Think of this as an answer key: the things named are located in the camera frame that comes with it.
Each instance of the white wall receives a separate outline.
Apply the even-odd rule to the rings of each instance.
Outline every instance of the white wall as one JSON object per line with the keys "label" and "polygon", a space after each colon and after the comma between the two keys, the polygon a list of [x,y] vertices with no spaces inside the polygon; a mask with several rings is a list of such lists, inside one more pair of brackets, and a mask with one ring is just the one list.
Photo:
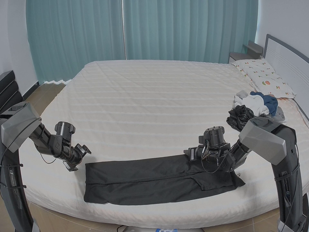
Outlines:
{"label": "white wall", "polygon": [[256,43],[268,33],[309,57],[309,0],[259,0]]}
{"label": "white wall", "polygon": [[0,0],[0,74],[10,70],[21,95],[37,82],[28,43],[26,0]]}

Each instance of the blue clothing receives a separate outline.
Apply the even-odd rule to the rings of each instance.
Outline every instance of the blue clothing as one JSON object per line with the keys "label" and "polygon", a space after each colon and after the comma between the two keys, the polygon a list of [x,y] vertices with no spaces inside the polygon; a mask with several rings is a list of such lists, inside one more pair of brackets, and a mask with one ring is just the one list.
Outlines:
{"label": "blue clothing", "polygon": [[271,116],[275,116],[277,112],[277,107],[278,107],[278,101],[275,97],[272,97],[270,95],[263,95],[261,92],[250,92],[250,95],[259,95],[263,98],[264,100],[264,105],[267,106],[269,110],[269,114]]}

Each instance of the white headboard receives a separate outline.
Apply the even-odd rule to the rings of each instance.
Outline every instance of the white headboard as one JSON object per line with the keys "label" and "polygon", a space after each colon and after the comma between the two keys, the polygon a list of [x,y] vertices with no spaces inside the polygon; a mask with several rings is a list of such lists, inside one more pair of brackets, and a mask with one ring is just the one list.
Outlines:
{"label": "white headboard", "polygon": [[309,117],[309,58],[267,34],[263,57],[296,93],[294,100]]}

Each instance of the mattress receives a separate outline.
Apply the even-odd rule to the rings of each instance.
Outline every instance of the mattress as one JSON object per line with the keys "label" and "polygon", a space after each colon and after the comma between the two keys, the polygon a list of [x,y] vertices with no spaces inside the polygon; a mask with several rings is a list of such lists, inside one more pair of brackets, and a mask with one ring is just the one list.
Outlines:
{"label": "mattress", "polygon": [[[96,222],[149,228],[199,228],[248,219],[278,207],[270,163],[251,152],[236,169],[243,187],[179,203],[119,206],[85,203],[85,163],[136,160],[182,154],[198,136],[224,126],[234,144],[238,132],[227,123],[234,95],[252,91],[231,64],[161,60],[100,61],[87,64],[42,114],[53,133],[58,121],[76,127],[72,144],[92,151],[68,172],[61,160],[45,164],[33,142],[20,148],[27,198],[43,207]],[[309,129],[291,99],[280,99],[287,125],[297,133],[303,193],[309,191]],[[43,156],[46,161],[53,157]]]}

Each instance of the folded black pants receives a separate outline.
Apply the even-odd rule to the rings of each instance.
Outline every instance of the folded black pants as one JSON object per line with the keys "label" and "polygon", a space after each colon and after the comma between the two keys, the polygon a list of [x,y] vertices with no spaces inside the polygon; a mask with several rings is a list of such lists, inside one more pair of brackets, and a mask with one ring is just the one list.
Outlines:
{"label": "folded black pants", "polygon": [[[216,164],[203,161],[207,171]],[[86,164],[84,201],[144,205],[200,199],[231,191],[245,183],[235,172],[204,171],[186,155]]]}

